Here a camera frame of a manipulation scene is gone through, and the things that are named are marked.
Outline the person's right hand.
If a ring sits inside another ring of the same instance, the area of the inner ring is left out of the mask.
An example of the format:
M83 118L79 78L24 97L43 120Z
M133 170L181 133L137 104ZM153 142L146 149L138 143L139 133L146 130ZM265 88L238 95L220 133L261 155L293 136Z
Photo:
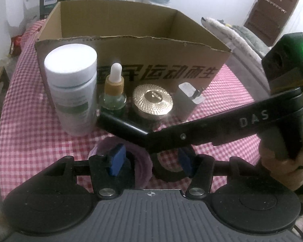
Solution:
M292 191L303 186L303 117L282 122L259 135L260 164Z

